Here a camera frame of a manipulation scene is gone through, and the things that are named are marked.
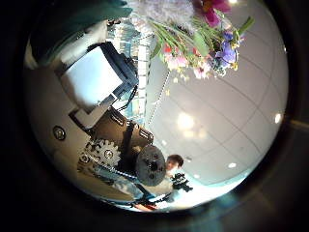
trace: cable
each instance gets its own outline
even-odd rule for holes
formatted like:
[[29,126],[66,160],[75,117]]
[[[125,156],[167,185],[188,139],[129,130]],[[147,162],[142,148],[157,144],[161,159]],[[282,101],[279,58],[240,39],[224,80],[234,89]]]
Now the cable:
[[132,93],[130,94],[130,96],[129,96],[128,100],[127,100],[127,103],[125,105],[123,105],[122,107],[118,108],[117,109],[118,111],[122,111],[122,110],[127,108],[129,103],[133,100],[133,98],[134,98],[134,96],[136,94],[137,88],[138,88],[138,85],[135,85]]

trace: metal chain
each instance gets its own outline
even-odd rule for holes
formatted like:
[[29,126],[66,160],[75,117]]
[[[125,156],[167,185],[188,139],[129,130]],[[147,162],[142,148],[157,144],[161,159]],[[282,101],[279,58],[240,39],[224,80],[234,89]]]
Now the metal chain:
[[125,172],[119,171],[115,167],[111,167],[111,166],[105,165],[104,163],[100,163],[98,160],[96,160],[92,156],[89,156],[88,154],[85,154],[85,155],[87,155],[96,164],[103,166],[104,168],[108,169],[110,172],[116,173],[116,174],[121,175],[121,176],[125,176],[125,177],[130,178],[130,179],[133,179],[134,181],[137,180],[137,177],[135,177],[135,176],[132,176],[132,175],[127,174]]

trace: white flower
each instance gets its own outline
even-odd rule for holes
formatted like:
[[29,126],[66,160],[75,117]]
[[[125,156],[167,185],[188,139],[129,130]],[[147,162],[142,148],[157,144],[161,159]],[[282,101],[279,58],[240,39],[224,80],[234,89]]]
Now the white flower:
[[161,23],[175,23],[192,32],[194,15],[190,0],[127,0],[133,13],[149,17]]

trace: pink flower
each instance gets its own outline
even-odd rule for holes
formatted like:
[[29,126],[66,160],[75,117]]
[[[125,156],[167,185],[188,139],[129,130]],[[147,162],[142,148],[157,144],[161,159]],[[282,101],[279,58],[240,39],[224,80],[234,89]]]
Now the pink flower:
[[209,72],[209,70],[211,69],[211,66],[209,65],[209,63],[207,61],[205,61],[201,66],[197,67],[197,68],[193,68],[195,77],[197,79],[205,79],[207,76],[207,73]]
[[185,59],[183,54],[177,49],[177,54],[173,55],[169,49],[164,49],[164,60],[167,63],[169,70],[178,70],[179,68],[184,68],[188,65],[188,61]]
[[217,9],[222,13],[228,13],[231,10],[231,7],[228,0],[203,0],[205,21],[210,27],[215,27],[220,22],[214,9]]

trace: green leaf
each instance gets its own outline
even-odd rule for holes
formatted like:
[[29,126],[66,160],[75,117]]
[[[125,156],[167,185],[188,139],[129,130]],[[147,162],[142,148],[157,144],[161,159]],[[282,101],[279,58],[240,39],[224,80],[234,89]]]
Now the green leaf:
[[151,55],[151,59],[153,59],[157,55],[157,53],[160,52],[160,50],[162,49],[162,46],[163,46],[162,40],[157,40],[154,51]]
[[252,17],[248,17],[247,20],[242,24],[239,28],[239,34],[243,34],[246,30],[248,30],[254,23],[254,19]]
[[196,49],[200,52],[202,56],[206,56],[210,52],[210,48],[206,45],[204,42],[203,36],[201,36],[200,33],[195,32],[194,33],[194,45],[196,46]]

